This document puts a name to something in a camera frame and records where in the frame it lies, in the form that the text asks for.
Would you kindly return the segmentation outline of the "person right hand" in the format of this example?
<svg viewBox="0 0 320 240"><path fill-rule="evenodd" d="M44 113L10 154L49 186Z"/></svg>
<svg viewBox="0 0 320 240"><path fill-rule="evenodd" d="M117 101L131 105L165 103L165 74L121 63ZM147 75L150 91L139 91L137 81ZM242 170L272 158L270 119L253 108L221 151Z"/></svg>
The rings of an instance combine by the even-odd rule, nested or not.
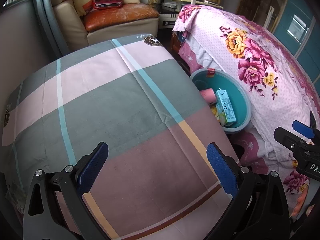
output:
<svg viewBox="0 0 320 240"><path fill-rule="evenodd" d="M313 189L309 189L309 187L310 186L307 186L298 197L297 204L291 213L291 218L299 219L302 215L310 215L314 207L314 205L311 205L311 202L315 196L315 191Z"/></svg>

